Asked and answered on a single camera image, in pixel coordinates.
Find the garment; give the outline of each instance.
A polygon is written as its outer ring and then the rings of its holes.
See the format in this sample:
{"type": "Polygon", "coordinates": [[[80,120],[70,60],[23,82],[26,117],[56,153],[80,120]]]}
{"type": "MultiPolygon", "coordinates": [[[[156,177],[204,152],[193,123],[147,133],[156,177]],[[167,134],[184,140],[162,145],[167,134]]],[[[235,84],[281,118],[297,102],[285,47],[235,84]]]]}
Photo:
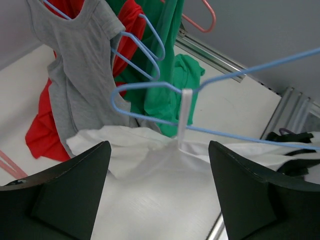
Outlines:
{"type": "MultiPolygon", "coordinates": [[[[84,0],[48,1],[72,19],[74,19],[80,13],[84,3],[84,0]]],[[[61,18],[63,17],[51,7],[47,6],[46,4],[45,6],[52,13],[61,18]]],[[[57,132],[50,104],[50,85],[51,80],[48,79],[39,98],[38,114],[35,116],[29,130],[25,135],[25,143],[28,146],[32,156],[36,159],[39,157],[47,157],[53,160],[64,162],[69,160],[70,157],[66,152],[64,146],[61,144],[57,132]]]]}
{"type": "MultiPolygon", "coordinates": [[[[123,0],[107,1],[115,13],[120,10],[120,6],[124,2],[123,0]]],[[[178,56],[175,58],[173,49],[181,23],[184,0],[170,0],[166,1],[165,4],[160,0],[136,0],[136,3],[141,5],[145,15],[155,27],[165,47],[164,60],[157,62],[161,73],[159,81],[166,81],[181,88],[195,88],[199,86],[200,76],[204,74],[204,70],[200,68],[199,64],[191,59],[191,57],[178,56]],[[179,75],[182,68],[186,71],[184,75],[189,78],[183,79],[182,76],[179,75]]],[[[157,56],[161,56],[162,50],[160,45],[150,29],[146,28],[144,31],[142,42],[157,56]]],[[[136,51],[132,62],[148,74],[155,76],[156,71],[153,69],[153,65],[141,50],[138,49],[136,51]]],[[[130,66],[115,80],[126,83],[147,81],[144,76],[130,66]]],[[[178,122],[177,112],[179,111],[180,98],[170,89],[156,87],[129,90],[125,95],[125,99],[131,102],[132,112],[175,123],[178,122]]],[[[196,100],[197,96],[195,95],[191,113],[194,112],[196,100]]],[[[188,123],[192,123],[192,115],[190,115],[190,121],[188,123]]],[[[158,124],[158,126],[166,136],[172,137],[177,134],[177,128],[175,126],[163,124],[158,124]]]]}
{"type": "MultiPolygon", "coordinates": [[[[115,85],[118,87],[118,86],[121,86],[121,85],[124,85],[124,84],[126,84],[125,82],[121,82],[121,81],[118,81],[118,82],[116,82],[115,83],[115,85]]],[[[120,92],[120,96],[121,97],[124,97],[125,95],[126,95],[126,93],[127,93],[127,91],[121,91],[120,92]]]]}
{"type": "MultiPolygon", "coordinates": [[[[135,37],[141,40],[147,23],[143,18],[139,17],[139,14],[144,14],[141,6],[136,4],[135,0],[127,0],[119,12],[118,18],[125,26],[126,32],[132,33],[135,37]]],[[[131,60],[137,48],[138,45],[131,38],[123,36],[120,40],[117,51],[128,60],[131,60]]],[[[113,76],[116,77],[122,73],[127,65],[128,63],[120,57],[115,56],[112,71],[113,76]]]]}
{"type": "MultiPolygon", "coordinates": [[[[80,153],[95,141],[108,139],[114,152],[92,239],[194,240],[208,236],[221,209],[208,144],[183,141],[191,103],[192,90],[183,89],[177,140],[162,136],[155,141],[159,134],[150,129],[119,126],[83,130],[67,140],[70,148],[80,153]]],[[[226,146],[253,159],[261,153],[288,151],[260,143],[226,146]]],[[[266,162],[269,166],[279,164],[277,155],[273,156],[266,162]]]]}
{"type": "MultiPolygon", "coordinates": [[[[104,0],[85,0],[81,13],[65,20],[50,13],[39,0],[26,0],[31,30],[43,43],[57,52],[48,67],[54,121],[61,140],[81,129],[99,129],[104,125],[136,127],[137,121],[116,112],[110,94],[116,87],[112,66],[124,30],[104,0]]],[[[119,94],[116,104],[130,110],[130,103],[119,94]]]]}
{"type": "Polygon", "coordinates": [[[51,81],[48,79],[39,98],[38,114],[25,135],[25,143],[36,159],[43,156],[64,162],[70,157],[60,142],[52,115],[48,90],[50,84],[51,81]]]}

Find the gray tank top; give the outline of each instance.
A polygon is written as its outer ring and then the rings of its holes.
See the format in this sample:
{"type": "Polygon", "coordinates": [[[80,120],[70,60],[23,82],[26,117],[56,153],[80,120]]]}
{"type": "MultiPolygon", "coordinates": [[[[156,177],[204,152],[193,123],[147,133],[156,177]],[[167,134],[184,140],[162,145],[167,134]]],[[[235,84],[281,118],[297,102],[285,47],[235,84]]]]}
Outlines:
{"type": "MultiPolygon", "coordinates": [[[[138,123],[111,106],[116,87],[112,74],[114,54],[125,30],[105,0],[85,0],[79,15],[61,18],[44,6],[42,0],[26,0],[33,34],[57,53],[48,66],[52,81],[49,95],[59,138],[79,130],[100,129],[104,125],[137,127],[138,123]]],[[[119,94],[116,105],[130,111],[131,105],[119,94]]]]}

